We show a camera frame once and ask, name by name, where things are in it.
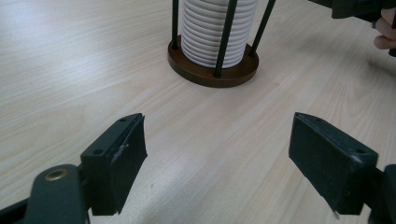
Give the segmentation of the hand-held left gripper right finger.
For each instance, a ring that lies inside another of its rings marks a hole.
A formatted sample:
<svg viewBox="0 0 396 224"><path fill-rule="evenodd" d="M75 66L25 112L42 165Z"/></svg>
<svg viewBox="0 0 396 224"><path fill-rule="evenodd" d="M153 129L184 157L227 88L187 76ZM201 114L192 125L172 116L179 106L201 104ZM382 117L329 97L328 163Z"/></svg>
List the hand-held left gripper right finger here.
<svg viewBox="0 0 396 224"><path fill-rule="evenodd" d="M289 157L340 215L357 215L364 203L363 186L378 154L324 119L295 113Z"/></svg>

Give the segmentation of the stack of white paper cups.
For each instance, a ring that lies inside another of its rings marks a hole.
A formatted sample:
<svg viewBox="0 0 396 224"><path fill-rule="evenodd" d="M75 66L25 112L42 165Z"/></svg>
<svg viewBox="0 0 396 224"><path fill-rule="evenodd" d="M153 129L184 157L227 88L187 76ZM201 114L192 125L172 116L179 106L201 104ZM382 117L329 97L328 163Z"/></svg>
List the stack of white paper cups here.
<svg viewBox="0 0 396 224"><path fill-rule="evenodd" d="M181 49L203 67L215 68L230 0L183 0ZM237 0L223 68L243 58L258 0Z"/></svg>

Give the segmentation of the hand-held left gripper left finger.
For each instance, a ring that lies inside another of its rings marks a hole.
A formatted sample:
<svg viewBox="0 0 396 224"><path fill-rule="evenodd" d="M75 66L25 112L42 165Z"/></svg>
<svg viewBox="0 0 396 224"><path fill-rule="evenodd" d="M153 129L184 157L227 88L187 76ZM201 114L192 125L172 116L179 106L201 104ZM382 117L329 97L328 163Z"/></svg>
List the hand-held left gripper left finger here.
<svg viewBox="0 0 396 224"><path fill-rule="evenodd" d="M148 156L141 113L114 122L81 155L86 204L94 216L122 211Z"/></svg>

